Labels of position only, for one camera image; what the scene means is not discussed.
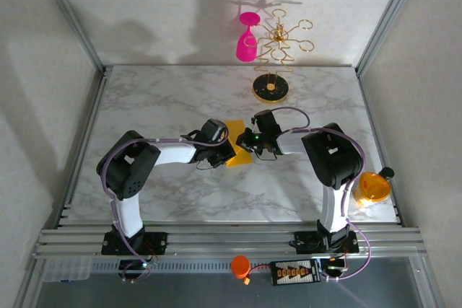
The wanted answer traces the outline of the yellow paper sheet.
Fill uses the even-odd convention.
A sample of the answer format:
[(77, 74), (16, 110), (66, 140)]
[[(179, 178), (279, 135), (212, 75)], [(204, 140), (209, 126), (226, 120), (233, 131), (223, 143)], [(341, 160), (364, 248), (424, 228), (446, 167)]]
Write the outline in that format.
[(227, 160), (226, 165), (228, 167), (234, 167), (243, 164), (252, 164), (252, 155), (236, 144), (237, 137), (245, 131), (244, 121), (242, 119), (228, 120), (225, 121), (225, 125), (228, 127), (230, 132), (228, 140), (230, 141), (232, 148), (235, 151), (235, 156)]

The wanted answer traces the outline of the pink wine glass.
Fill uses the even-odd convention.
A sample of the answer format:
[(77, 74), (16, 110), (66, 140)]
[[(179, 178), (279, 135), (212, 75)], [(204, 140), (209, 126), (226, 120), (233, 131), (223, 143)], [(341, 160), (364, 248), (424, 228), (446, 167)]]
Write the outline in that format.
[(259, 25), (261, 18), (255, 12), (244, 12), (239, 16), (240, 23), (245, 26), (245, 32), (237, 41), (236, 57), (242, 62), (252, 62), (257, 56), (258, 41), (252, 33), (252, 28)]

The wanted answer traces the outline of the orange cylinder cap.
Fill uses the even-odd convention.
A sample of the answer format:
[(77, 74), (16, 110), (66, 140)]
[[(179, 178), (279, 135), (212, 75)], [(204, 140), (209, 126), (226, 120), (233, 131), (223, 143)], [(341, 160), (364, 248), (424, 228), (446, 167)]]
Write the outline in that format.
[(231, 271), (237, 279), (244, 279), (251, 270), (250, 261), (244, 255), (238, 255), (231, 262)]

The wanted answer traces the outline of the orange wine glass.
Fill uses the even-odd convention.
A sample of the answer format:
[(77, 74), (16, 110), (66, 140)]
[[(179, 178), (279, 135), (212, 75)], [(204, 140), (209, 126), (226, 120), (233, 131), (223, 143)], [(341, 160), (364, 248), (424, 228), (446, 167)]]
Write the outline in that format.
[(386, 200), (391, 194), (390, 178), (384, 174), (364, 172), (354, 190), (356, 202), (362, 206), (369, 206)]

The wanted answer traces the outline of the black power board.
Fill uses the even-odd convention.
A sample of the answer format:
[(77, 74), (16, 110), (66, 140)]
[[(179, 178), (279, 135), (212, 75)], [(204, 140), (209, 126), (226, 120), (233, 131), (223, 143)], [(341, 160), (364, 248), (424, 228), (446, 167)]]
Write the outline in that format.
[(270, 262), (273, 286), (320, 283), (320, 263), (316, 259)]

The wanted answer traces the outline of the clear plastic organizer box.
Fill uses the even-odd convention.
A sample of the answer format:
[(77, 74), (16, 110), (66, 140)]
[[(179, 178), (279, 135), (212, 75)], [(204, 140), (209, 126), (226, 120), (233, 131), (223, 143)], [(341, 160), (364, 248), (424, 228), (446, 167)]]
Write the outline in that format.
[(45, 262), (43, 281), (46, 283), (81, 281), (90, 277), (92, 258), (51, 258)]

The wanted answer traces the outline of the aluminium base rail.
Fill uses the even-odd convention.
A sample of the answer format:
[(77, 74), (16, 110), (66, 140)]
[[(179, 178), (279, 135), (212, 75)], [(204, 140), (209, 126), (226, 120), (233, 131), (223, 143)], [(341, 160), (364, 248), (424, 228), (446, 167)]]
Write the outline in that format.
[[(148, 232), (167, 233), (166, 258), (293, 258), (289, 246), (295, 232), (313, 231), (313, 223), (269, 224), (147, 224)], [(423, 255), (426, 253), (422, 235), (417, 228), (398, 224), (361, 224), (358, 243), (360, 255), (375, 257)], [(101, 257), (103, 225), (64, 225), (40, 232), (32, 251), (39, 258), (73, 256)]]

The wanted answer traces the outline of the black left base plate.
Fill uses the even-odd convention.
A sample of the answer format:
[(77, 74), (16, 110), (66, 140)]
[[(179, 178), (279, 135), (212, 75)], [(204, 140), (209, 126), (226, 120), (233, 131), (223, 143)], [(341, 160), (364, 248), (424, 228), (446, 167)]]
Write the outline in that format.
[(124, 242), (120, 233), (114, 229), (105, 234), (101, 254), (133, 255), (126, 243), (141, 256), (164, 255), (167, 248), (167, 233), (146, 232), (142, 229), (133, 237), (126, 238), (126, 242)]

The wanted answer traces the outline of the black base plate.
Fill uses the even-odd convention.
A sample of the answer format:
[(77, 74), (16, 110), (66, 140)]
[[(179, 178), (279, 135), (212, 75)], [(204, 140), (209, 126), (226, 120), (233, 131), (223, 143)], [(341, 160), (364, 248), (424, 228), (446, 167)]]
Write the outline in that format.
[(359, 254), (359, 242), (357, 235), (349, 231), (343, 240), (328, 247), (323, 243), (317, 232), (295, 232), (294, 239), (289, 241), (289, 246), (295, 248), (298, 255), (340, 255), (340, 254)]
[(146, 232), (142, 229), (133, 237), (126, 238), (126, 242), (124, 242), (120, 233), (114, 229), (105, 234), (101, 254), (133, 255), (126, 243), (141, 256), (164, 255), (167, 248), (167, 233)]

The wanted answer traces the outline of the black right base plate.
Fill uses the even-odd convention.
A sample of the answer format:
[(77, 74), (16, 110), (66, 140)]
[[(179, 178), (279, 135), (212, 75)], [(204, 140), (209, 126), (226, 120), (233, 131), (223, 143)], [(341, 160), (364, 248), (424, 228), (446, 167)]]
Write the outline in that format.
[(359, 254), (359, 242), (357, 235), (349, 231), (343, 240), (328, 247), (323, 243), (317, 232), (295, 232), (294, 239), (289, 241), (289, 246), (295, 248), (298, 255), (340, 255), (340, 254)]

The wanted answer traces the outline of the aluminium side rail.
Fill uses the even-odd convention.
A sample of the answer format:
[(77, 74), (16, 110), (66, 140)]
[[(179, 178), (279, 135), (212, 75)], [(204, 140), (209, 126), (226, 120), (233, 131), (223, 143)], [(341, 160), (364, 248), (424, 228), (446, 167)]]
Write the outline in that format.
[[(380, 158), (380, 166), (390, 167), (390, 164), (388, 162), (388, 157), (385, 152), (385, 148), (383, 147), (383, 139), (382, 139), (382, 136), (380, 135), (380, 129), (378, 127), (378, 122), (375, 117), (374, 110), (372, 109), (372, 102), (370, 101), (370, 97), (367, 96), (367, 91), (365, 89), (362, 76), (359, 73), (357, 73), (357, 81), (358, 81), (360, 91), (362, 93), (363, 101), (365, 103), (365, 109), (367, 112), (367, 116), (370, 122), (371, 129), (372, 129), (372, 134), (374, 136), (375, 145), (378, 151), (378, 156)], [(398, 225), (401, 225), (402, 227), (405, 227), (406, 223), (402, 216), (401, 208), (400, 208), (400, 205), (396, 197), (396, 191), (395, 191), (395, 186), (393, 184), (393, 180), (390, 180), (389, 183), (391, 184), (391, 201), (392, 201), (394, 210), (396, 212), (396, 218), (397, 218), (396, 223)]]
[(53, 217), (51, 219), (52, 229), (56, 229), (59, 226), (64, 209), (72, 202), (87, 147), (99, 112), (100, 103), (112, 70), (112, 66), (104, 66), (102, 71), (98, 71), (95, 74), (94, 81), (90, 87), (89, 99), (86, 101), (82, 121), (77, 128), (76, 143), (72, 147), (69, 155), (71, 164), (69, 174), (66, 177), (63, 194), (58, 200), (56, 209), (53, 211)]

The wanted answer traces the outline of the aluminium corner post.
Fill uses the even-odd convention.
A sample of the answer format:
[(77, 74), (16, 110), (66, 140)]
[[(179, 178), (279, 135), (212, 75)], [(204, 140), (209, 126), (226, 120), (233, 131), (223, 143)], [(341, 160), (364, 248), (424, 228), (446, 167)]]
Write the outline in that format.
[(383, 44), (386, 35), (391, 29), (405, 2), (406, 0), (388, 1), (362, 55), (357, 62), (357, 65), (355, 66), (355, 72), (358, 79), (365, 74), (369, 65), (372, 63), (372, 60)]
[(92, 65), (95, 67), (97, 71), (100, 73), (105, 71), (105, 67), (100, 60), (93, 44), (91, 43), (86, 31), (84, 30), (81, 22), (77, 18), (77, 15), (71, 5), (69, 0), (55, 0), (58, 8), (60, 9), (64, 19), (67, 21), (68, 25), (71, 28), (75, 38), (79, 41), (80, 45), (82, 46), (84, 52), (86, 53), (87, 57), (89, 58)]

